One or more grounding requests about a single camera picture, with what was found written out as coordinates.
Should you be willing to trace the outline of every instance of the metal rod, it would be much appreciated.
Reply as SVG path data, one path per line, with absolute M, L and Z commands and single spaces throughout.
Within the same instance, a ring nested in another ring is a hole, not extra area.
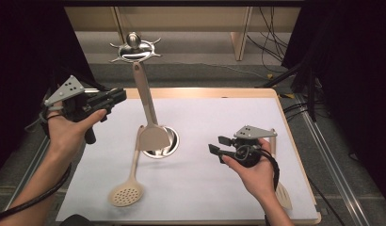
M 299 103 L 304 103 L 304 99 L 301 94 L 296 94 Z M 333 153 L 331 152 L 328 143 L 323 138 L 322 133 L 320 132 L 317 123 L 314 122 L 307 112 L 303 113 L 305 122 L 307 123 L 308 128 L 310 129 L 311 134 L 314 137 L 314 141 L 323 157 L 323 160 L 328 167 L 328 170 L 331 174 L 331 177 L 334 183 L 337 186 L 337 189 L 340 192 L 346 207 L 351 215 L 352 219 L 355 222 L 355 225 L 370 225 L 365 213 L 362 210 L 362 206 L 358 199 L 356 198 L 353 190 L 351 189 L 346 177 L 344 176 L 342 170 L 340 169 L 339 164 L 334 158 Z
M 10 200 L 8 201 L 8 205 L 6 205 L 4 210 L 7 210 L 11 203 L 17 198 L 17 196 L 21 193 L 25 185 L 28 183 L 28 181 L 31 179 L 32 175 L 34 174 L 35 170 L 40 165 L 40 162 L 44 155 L 46 154 L 47 147 L 49 146 L 50 140 L 47 136 L 44 137 L 42 143 L 40 144 L 40 147 L 38 148 L 37 152 L 34 155 L 34 158 L 32 159 L 31 163 L 29 164 L 28 168 L 26 169 L 26 172 L 23 176 L 23 179 L 21 179 L 20 183 L 17 185 L 13 195 L 11 196 Z

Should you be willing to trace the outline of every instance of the spatula blade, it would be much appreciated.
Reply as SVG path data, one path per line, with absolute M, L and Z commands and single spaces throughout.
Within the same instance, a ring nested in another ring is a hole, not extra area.
M 169 145 L 168 132 L 161 126 L 147 126 L 143 129 L 139 137 L 140 151 L 156 151 L 166 148 Z
M 287 192 L 286 187 L 284 187 L 281 183 L 278 183 L 278 186 L 276 187 L 276 197 L 278 198 L 281 206 L 286 209 L 293 209 L 289 193 Z

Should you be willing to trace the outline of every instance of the utensil handle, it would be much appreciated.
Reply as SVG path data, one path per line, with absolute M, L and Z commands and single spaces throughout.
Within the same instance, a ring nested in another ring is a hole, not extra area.
M 269 138 L 270 143 L 270 154 L 272 157 L 276 158 L 276 136 Z
M 137 83 L 137 90 L 139 92 L 140 100 L 143 103 L 144 113 L 149 125 L 158 124 L 155 115 L 152 94 L 150 93 L 149 84 L 147 82 L 146 72 L 143 63 L 134 62 L 132 66 L 134 72 L 135 82 Z
M 131 172 L 129 173 L 130 178 L 135 178 L 137 175 L 137 160 L 139 159 L 140 150 L 139 150 L 139 137 L 140 134 L 143 131 L 144 126 L 140 125 L 139 129 L 137 130 L 137 141 L 135 143 L 135 151 L 134 151 L 134 158 L 132 160 L 132 167 Z

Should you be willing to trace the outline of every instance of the slotted spoon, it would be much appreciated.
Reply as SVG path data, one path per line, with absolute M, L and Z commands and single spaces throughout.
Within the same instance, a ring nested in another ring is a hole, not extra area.
M 138 149 L 138 138 L 143 131 L 144 126 L 140 126 L 137 131 L 137 142 L 135 145 L 134 158 L 128 180 L 116 186 L 108 195 L 108 200 L 115 206 L 127 206 L 137 202 L 143 195 L 143 185 L 137 181 L 137 160 L 140 150 Z

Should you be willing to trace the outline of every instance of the gray metal bracket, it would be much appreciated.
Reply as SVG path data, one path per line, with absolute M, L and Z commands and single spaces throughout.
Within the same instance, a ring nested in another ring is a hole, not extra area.
M 44 104 L 46 106 L 51 106 L 56 102 L 70 99 L 73 96 L 76 96 L 83 92 L 85 92 L 85 88 L 78 81 L 78 79 L 76 79 L 76 77 L 71 75 L 70 78 L 67 79 L 67 81 L 65 81 L 63 85 L 58 88 L 52 96 L 49 97 L 49 99 L 44 101 Z
M 278 134 L 273 131 L 263 130 L 254 126 L 245 125 L 239 131 L 237 131 L 233 136 L 237 138 L 244 139 L 256 139 L 261 137 L 275 137 Z

